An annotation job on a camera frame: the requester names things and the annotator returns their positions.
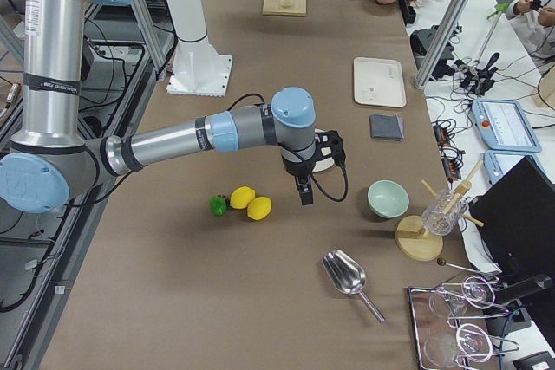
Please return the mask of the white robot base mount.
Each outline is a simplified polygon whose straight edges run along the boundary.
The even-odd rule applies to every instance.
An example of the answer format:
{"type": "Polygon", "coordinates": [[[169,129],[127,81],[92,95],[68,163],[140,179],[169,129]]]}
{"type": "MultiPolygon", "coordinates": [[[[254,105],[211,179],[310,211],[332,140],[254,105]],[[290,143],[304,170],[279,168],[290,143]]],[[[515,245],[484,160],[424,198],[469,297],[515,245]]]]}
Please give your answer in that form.
{"type": "Polygon", "coordinates": [[[170,94],[222,97],[232,71],[232,57],[221,55],[211,45],[201,0],[166,0],[177,46],[170,94]]]}

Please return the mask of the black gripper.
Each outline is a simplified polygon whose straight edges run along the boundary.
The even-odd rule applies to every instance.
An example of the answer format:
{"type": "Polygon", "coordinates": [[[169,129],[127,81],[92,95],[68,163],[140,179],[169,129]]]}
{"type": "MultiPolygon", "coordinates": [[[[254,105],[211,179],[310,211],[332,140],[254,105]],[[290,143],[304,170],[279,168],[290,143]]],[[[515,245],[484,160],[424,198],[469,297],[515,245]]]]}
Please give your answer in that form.
{"type": "Polygon", "coordinates": [[[295,178],[298,184],[298,194],[302,205],[313,204],[313,191],[310,182],[310,175],[314,168],[311,160],[291,161],[282,157],[284,169],[295,178]]]}

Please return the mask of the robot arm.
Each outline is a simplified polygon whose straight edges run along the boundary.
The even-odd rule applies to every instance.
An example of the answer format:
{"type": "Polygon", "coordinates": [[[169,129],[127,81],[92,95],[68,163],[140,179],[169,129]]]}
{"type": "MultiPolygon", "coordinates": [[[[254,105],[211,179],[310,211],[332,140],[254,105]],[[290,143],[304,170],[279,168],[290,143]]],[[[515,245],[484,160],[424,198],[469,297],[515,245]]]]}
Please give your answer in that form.
{"type": "Polygon", "coordinates": [[[305,186],[316,160],[316,110],[299,87],[268,104],[200,117],[126,137],[84,139],[77,130],[85,9],[132,0],[25,0],[21,128],[1,160],[1,196],[16,210],[44,213],[110,179],[201,151],[279,146],[286,171],[305,186]]]}

